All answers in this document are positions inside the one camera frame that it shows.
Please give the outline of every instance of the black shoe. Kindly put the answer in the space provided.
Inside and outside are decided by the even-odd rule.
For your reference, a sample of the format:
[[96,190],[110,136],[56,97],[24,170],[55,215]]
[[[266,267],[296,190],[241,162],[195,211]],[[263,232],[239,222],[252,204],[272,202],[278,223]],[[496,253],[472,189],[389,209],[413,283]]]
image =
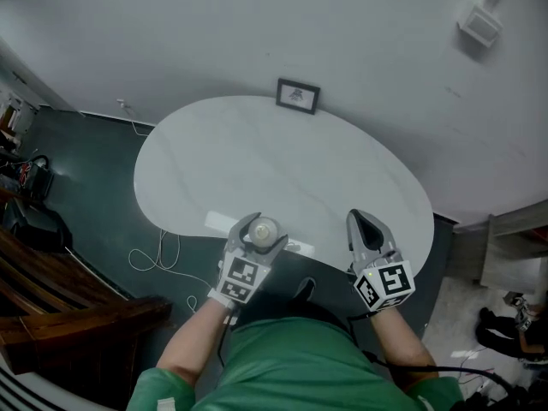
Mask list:
[[486,324],[489,324],[492,322],[492,320],[494,320],[497,316],[492,312],[490,311],[489,309],[487,309],[486,307],[482,307],[481,310],[479,311],[479,320],[482,322],[482,323],[486,323]]
[[302,279],[301,283],[299,283],[299,288],[297,288],[293,300],[310,301],[315,289],[316,280],[313,277],[305,277]]

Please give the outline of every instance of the picture frame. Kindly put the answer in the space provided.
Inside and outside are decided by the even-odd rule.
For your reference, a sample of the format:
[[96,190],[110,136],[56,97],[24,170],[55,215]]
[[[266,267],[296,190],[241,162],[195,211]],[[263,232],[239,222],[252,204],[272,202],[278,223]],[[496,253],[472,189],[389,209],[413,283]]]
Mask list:
[[276,105],[307,114],[316,112],[319,86],[309,86],[294,80],[278,79]]

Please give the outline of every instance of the dark green floor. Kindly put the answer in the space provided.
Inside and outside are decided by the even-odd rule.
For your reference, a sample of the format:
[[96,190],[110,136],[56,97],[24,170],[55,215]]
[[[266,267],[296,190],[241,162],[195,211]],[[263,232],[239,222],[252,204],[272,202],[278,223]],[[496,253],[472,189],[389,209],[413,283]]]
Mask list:
[[[137,272],[128,264],[128,253],[133,248],[142,249],[153,258],[158,250],[159,229],[140,211],[133,189],[134,163],[143,141],[129,123],[42,109],[23,140],[22,156],[38,148],[37,153],[50,158],[56,176],[45,203],[63,217],[73,234],[78,254],[133,296],[162,295],[172,300],[171,319],[180,325],[191,314],[187,297],[195,295],[200,306],[207,287],[193,279],[159,270]],[[436,221],[435,227],[431,254],[415,281],[417,290],[400,309],[420,336],[438,297],[450,247],[452,226]],[[170,264],[175,257],[176,238],[167,235],[165,240],[164,263]],[[174,271],[189,272],[214,282],[223,241],[182,237],[181,247]],[[143,268],[150,265],[138,254],[134,256],[134,263]],[[360,301],[351,292],[345,274],[293,253],[283,252],[265,282],[265,289],[292,295],[301,279],[308,275],[318,282],[313,301],[342,319],[362,313]],[[164,328],[146,339],[141,368],[155,363],[174,331],[175,328]],[[366,321],[356,332],[363,348],[378,351]],[[212,388],[218,372],[214,360],[198,396]]]

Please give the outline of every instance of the white table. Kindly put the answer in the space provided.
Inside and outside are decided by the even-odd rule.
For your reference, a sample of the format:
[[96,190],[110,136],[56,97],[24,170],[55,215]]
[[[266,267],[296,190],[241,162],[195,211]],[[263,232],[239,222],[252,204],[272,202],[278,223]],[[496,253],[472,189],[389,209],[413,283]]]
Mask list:
[[415,275],[432,245],[426,193],[390,151],[332,114],[274,98],[211,98],[170,114],[140,150],[134,188],[146,217],[170,233],[226,237],[261,211],[287,230],[286,249],[343,271],[353,208],[390,227]]

